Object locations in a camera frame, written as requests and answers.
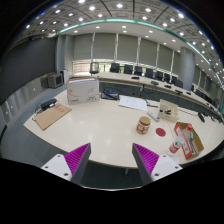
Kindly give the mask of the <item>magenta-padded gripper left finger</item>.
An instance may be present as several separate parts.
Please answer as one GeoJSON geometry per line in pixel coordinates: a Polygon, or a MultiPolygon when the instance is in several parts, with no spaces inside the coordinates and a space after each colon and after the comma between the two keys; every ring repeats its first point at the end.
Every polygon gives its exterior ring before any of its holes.
{"type": "Polygon", "coordinates": [[[56,154],[42,166],[42,169],[79,185],[90,154],[91,144],[87,143],[65,155],[56,154]]]}

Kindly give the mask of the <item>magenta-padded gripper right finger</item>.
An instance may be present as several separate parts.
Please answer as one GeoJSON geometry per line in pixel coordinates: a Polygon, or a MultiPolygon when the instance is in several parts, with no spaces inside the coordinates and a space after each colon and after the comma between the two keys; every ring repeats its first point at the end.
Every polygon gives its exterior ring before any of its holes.
{"type": "Polygon", "coordinates": [[[132,154],[135,158],[143,185],[147,185],[182,169],[167,154],[158,155],[136,143],[132,145],[132,154]]]}

